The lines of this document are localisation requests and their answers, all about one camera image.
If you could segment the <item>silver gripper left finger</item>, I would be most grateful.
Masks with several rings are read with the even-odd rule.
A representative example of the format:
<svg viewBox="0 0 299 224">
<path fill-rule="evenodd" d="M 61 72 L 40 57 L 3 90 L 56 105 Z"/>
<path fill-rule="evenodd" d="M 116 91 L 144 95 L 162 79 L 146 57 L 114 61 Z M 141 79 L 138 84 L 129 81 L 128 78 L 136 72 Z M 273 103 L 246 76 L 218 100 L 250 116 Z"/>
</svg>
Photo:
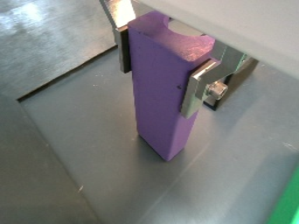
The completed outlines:
<svg viewBox="0 0 299 224">
<path fill-rule="evenodd" d="M 114 42 L 118 50 L 120 71 L 130 71 L 130 56 L 126 24 L 136 18 L 130 0 L 98 0 L 112 26 Z"/>
</svg>

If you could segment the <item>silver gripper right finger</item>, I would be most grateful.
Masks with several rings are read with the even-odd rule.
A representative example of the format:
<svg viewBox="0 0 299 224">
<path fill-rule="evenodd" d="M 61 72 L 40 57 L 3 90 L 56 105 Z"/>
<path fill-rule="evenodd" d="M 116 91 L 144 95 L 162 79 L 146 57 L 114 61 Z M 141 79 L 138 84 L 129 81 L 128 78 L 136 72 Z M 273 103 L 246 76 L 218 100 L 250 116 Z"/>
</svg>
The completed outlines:
<svg viewBox="0 0 299 224">
<path fill-rule="evenodd" d="M 220 80 L 238 70 L 245 57 L 242 52 L 220 41 L 214 41 L 209 58 L 190 73 L 181 101 L 181 116 L 184 118 L 193 115 L 209 96 L 216 100 L 222 97 L 228 87 L 220 83 Z"/>
</svg>

